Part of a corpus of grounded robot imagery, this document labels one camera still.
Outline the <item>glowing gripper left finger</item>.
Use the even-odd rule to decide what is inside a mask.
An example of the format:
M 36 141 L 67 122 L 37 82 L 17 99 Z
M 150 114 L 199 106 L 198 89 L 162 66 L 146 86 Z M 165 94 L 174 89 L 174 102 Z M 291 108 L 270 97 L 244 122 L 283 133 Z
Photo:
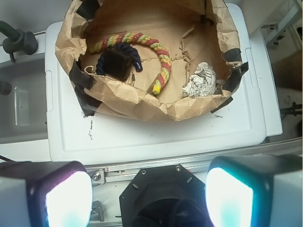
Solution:
M 92 182 L 84 165 L 71 162 L 2 162 L 2 227 L 86 227 Z

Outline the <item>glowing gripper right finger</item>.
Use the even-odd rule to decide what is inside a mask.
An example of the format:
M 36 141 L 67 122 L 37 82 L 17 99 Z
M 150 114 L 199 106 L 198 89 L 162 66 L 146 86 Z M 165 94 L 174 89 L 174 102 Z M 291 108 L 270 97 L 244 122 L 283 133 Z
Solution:
M 218 156 L 209 166 L 205 199 L 216 227 L 301 227 L 303 158 Z

